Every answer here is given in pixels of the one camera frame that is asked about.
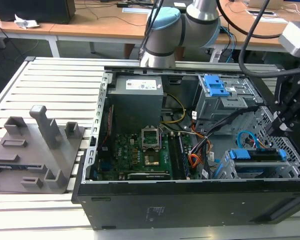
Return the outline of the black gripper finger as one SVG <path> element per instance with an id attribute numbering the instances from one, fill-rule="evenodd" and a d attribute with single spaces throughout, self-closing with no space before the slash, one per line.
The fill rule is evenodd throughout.
<path id="1" fill-rule="evenodd" d="M 273 121 L 266 126 L 266 133 L 269 136 L 282 137 L 285 132 L 293 132 L 295 126 L 292 110 L 277 110 L 273 114 Z"/>

